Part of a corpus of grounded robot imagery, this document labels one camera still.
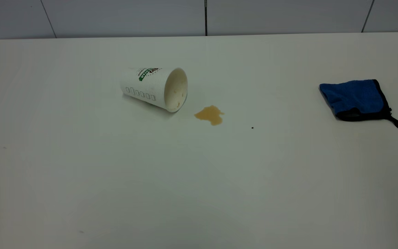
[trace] tile grout line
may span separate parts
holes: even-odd
[[[361,33],[364,33],[365,25],[367,24],[368,17],[370,16],[371,9],[373,8],[373,5],[374,5],[374,0],[373,0],[373,2],[371,2],[370,9],[368,10],[367,18],[365,19],[364,26],[362,27]]]
[[[205,36],[208,35],[208,27],[207,27],[207,0],[204,0],[205,3]]]
[[[42,0],[40,0],[40,3],[42,4],[42,8],[44,8],[45,15],[47,16],[47,19],[48,19],[48,22],[49,22],[49,24],[50,24],[50,27],[52,27],[53,34],[55,35],[55,38],[57,38],[56,33],[55,33],[55,30],[53,29],[53,25],[52,25],[52,23],[50,22],[50,18],[48,17],[47,10],[45,10],[45,6],[44,6],[44,3],[42,2]]]

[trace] liquid spill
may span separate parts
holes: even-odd
[[[222,118],[220,117],[221,114],[224,115],[219,108],[212,105],[205,107],[202,111],[196,113],[195,117],[200,120],[208,120],[211,122],[212,126],[217,126],[222,123]]]

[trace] table surface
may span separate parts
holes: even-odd
[[[175,114],[120,91],[176,66]],[[398,33],[0,40],[0,248],[398,248],[398,129],[318,88],[356,79],[398,119]]]

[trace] white paper cup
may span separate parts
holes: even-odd
[[[169,112],[179,110],[187,97],[187,75],[181,68],[128,68],[120,88],[124,94]]]

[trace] black trim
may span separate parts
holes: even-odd
[[[391,116],[391,108],[388,106],[387,99],[385,98],[385,95],[381,90],[379,82],[375,79],[373,79],[373,82],[374,85],[376,86],[376,90],[378,91],[379,95],[381,95],[382,101],[384,102],[382,110],[373,113],[361,113],[359,109],[355,107],[348,111],[338,112],[336,114],[336,117],[338,117],[340,120],[349,121],[349,122],[373,120],[373,119],[386,119],[390,120],[398,128],[398,120]]]

